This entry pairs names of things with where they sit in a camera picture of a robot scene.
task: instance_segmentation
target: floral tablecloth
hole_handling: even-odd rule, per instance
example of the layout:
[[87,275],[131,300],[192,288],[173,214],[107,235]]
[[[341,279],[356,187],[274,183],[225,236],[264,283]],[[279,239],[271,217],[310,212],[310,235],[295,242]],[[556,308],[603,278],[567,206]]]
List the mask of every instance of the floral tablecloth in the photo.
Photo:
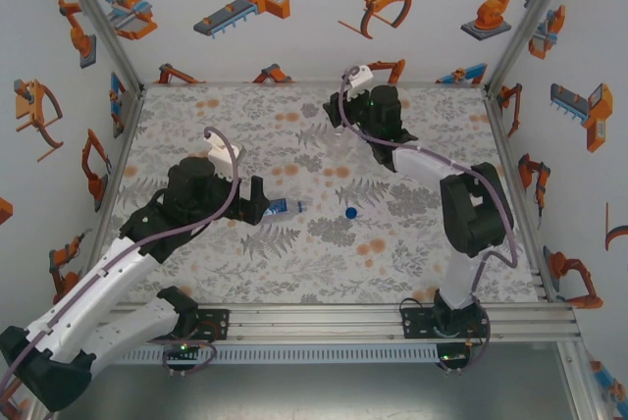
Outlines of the floral tablecloth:
[[[298,84],[148,88],[106,245],[132,211],[166,186],[170,167],[206,154],[202,132],[210,124],[244,146],[244,186],[258,175],[269,199],[297,199],[306,209],[256,227],[219,220],[132,289],[127,302],[145,302],[171,285],[205,303],[433,297],[449,254],[440,197],[379,166],[350,131],[334,130],[322,109],[332,92]],[[501,173],[481,90],[400,88],[399,97],[404,126],[426,146],[459,162],[492,162]],[[345,217],[348,206],[357,209],[356,219]],[[487,266],[482,300],[537,300],[520,239],[518,248],[517,269]],[[508,254],[506,245],[500,250]]]

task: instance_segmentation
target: floor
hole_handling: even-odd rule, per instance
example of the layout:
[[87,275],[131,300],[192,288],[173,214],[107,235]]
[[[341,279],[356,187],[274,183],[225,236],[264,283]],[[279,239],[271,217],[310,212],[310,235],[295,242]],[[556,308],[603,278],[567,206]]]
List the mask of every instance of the floor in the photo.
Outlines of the floor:
[[492,344],[468,373],[432,364],[213,366],[170,379],[110,366],[60,420],[568,420],[553,349]]
[[[127,302],[146,302],[171,285],[199,302],[432,299],[449,253],[440,197],[379,166],[350,131],[334,130],[321,107],[333,91],[297,84],[148,88],[106,245],[133,210],[166,186],[170,167],[206,154],[202,132],[209,124],[245,148],[244,186],[258,175],[269,199],[298,199],[306,210],[256,227],[212,224],[132,289]],[[459,162],[491,162],[502,175],[480,89],[400,88],[399,98],[404,126],[426,146]],[[355,220],[345,218],[347,206],[357,209]],[[505,245],[500,251],[508,253]],[[488,265],[483,301],[537,300],[520,239],[518,254],[515,270]]]

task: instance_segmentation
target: white wall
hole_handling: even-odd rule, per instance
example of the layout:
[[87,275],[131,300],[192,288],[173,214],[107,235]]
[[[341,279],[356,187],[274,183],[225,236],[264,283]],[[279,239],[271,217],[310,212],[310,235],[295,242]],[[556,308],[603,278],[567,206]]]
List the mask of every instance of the white wall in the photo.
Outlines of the white wall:
[[[481,62],[491,68],[514,32],[478,41],[460,30],[486,0],[413,0],[397,29],[372,20],[374,39],[368,40],[337,23],[359,26],[363,1],[290,0],[289,18],[263,14],[212,39],[193,26],[233,0],[145,1],[159,27],[140,40],[120,39],[144,81],[156,80],[167,62],[198,79],[252,81],[274,62],[293,79],[310,80],[336,79],[354,63],[399,58],[407,61],[402,79],[434,81]],[[109,5],[101,3],[108,13]],[[504,17],[516,26],[524,12],[523,0],[512,0]]]
[[[0,12],[0,197],[14,206],[13,217],[0,226],[2,331],[8,325],[24,326],[51,306],[51,249],[62,248],[92,227],[80,255],[62,272],[78,271],[89,257],[101,216],[94,213],[80,166],[87,128],[96,132],[114,166],[124,137],[114,139],[112,134],[109,84],[117,69],[100,38],[96,64],[82,70],[58,0],[0,0]],[[77,19],[86,33],[94,33],[85,15],[78,14]],[[16,132],[26,118],[15,117],[15,79],[38,79],[51,89],[63,111],[63,119],[48,131],[64,145],[39,163],[36,159],[48,148],[42,137],[34,128]],[[47,100],[43,110],[47,120],[54,117]],[[105,173],[95,152],[90,164],[95,173]]]
[[[552,251],[581,259],[593,275],[604,306],[580,310],[578,321],[593,356],[628,384],[628,237],[620,236],[604,249],[604,206],[610,203],[610,227],[628,224],[626,186],[628,172],[628,110],[625,65],[628,43],[626,0],[553,0],[550,7],[566,6],[566,21],[558,43],[545,60],[522,54],[506,85],[523,85],[521,127],[510,140],[515,155],[529,152],[533,160],[551,168],[541,242]],[[555,105],[550,106],[550,85],[587,98],[605,82],[613,95],[613,114],[606,122],[607,138],[596,152],[586,146],[586,130]],[[507,127],[512,108],[504,113]],[[528,191],[531,210],[532,191]],[[561,281],[561,293],[584,293],[576,276]]]

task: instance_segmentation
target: table surface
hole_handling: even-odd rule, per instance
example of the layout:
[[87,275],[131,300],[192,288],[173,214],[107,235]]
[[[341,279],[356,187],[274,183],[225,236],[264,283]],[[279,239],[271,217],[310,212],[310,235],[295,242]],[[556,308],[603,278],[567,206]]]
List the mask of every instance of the table surface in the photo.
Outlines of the table surface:
[[[306,209],[256,227],[219,220],[130,290],[126,302],[146,302],[172,285],[204,303],[431,300],[450,252],[440,197],[378,165],[350,131],[334,130],[322,109],[333,91],[298,84],[148,88],[105,245],[166,186],[170,167],[205,156],[207,125],[245,148],[244,187],[258,175],[269,199],[297,199]],[[425,146],[458,162],[491,162],[502,175],[480,89],[400,87],[399,98],[404,126]],[[347,206],[357,209],[356,219],[344,216]],[[481,300],[537,300],[519,237],[517,246],[517,269],[490,260]],[[499,251],[509,254],[506,245]]]

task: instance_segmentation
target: wall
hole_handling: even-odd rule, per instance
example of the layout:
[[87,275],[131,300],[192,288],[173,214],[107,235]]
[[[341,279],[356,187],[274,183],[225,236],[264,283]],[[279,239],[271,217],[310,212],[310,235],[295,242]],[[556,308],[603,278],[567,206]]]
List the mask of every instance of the wall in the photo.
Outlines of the wall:
[[[140,40],[121,38],[144,81],[159,77],[159,66],[171,63],[197,79],[252,81],[262,68],[278,63],[294,80],[336,79],[348,65],[377,60],[407,60],[402,79],[434,81],[457,68],[499,59],[514,33],[478,41],[460,29],[476,18],[486,0],[412,0],[405,21],[394,29],[372,20],[369,40],[341,26],[359,26],[361,0],[289,0],[290,16],[268,13],[227,27],[215,39],[193,30],[204,17],[233,0],[145,0],[153,5],[157,29]],[[109,13],[109,4],[101,0]],[[393,19],[398,5],[384,14]],[[525,13],[523,0],[511,0],[504,15],[516,27]]]
[[[507,86],[516,82],[523,85],[521,126],[510,144],[516,157],[528,152],[533,160],[551,168],[540,241],[553,252],[581,259],[591,271],[604,305],[578,311],[578,321],[593,357],[626,384],[628,358],[623,341],[628,336],[628,238],[617,237],[606,251],[604,220],[608,202],[610,227],[628,224],[628,44],[624,33],[628,3],[553,0],[549,7],[560,4],[566,7],[566,18],[557,44],[545,60],[524,52],[507,77]],[[561,84],[588,98],[601,82],[610,88],[613,112],[606,121],[606,142],[592,153],[587,150],[586,131],[580,122],[550,105],[550,86]],[[512,109],[504,112],[506,128],[512,122]],[[536,214],[532,191],[528,190],[527,197],[531,212]],[[576,275],[563,278],[560,284],[565,297],[585,291]]]
[[[93,228],[78,257],[62,272],[77,272],[87,262],[101,217],[94,212],[80,164],[87,129],[94,130],[114,168],[125,136],[113,137],[109,89],[110,75],[117,69],[100,38],[96,63],[81,69],[58,0],[0,0],[0,11],[4,14],[0,198],[13,206],[13,215],[0,225],[0,330],[4,330],[8,325],[24,326],[50,307],[54,288],[48,273],[49,251]],[[77,20],[85,33],[94,33],[87,16],[77,14]],[[50,88],[63,112],[63,118],[47,130],[64,143],[40,162],[37,158],[48,149],[42,136],[34,127],[16,131],[27,118],[16,119],[15,79],[38,79]],[[48,100],[43,102],[43,113],[46,121],[54,117]],[[94,151],[89,164],[99,176],[106,173]]]

